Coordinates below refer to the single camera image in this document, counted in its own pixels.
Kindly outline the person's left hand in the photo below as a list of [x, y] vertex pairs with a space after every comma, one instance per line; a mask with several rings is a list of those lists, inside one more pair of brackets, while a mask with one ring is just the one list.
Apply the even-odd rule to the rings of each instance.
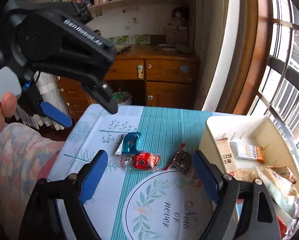
[[5, 119], [14, 115], [17, 109], [18, 100], [12, 93], [3, 95], [0, 102], [0, 131], [3, 129]]

